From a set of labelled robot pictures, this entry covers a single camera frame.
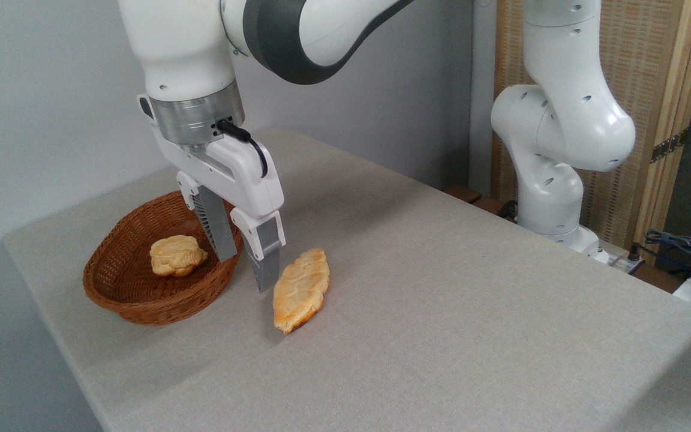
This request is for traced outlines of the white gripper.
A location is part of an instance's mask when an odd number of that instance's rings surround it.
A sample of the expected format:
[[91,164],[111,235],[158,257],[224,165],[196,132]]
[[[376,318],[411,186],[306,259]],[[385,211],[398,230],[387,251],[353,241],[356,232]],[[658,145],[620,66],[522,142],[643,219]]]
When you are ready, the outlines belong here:
[[165,159],[180,169],[176,180],[184,202],[195,212],[218,260],[227,262],[238,253],[225,199],[237,207],[230,218],[242,232],[259,291],[274,287],[286,238],[278,211],[284,194],[271,153],[260,145],[267,167],[264,175],[255,147],[230,135],[217,135],[202,150],[168,142],[161,134],[162,121],[154,119],[148,96],[138,98]]

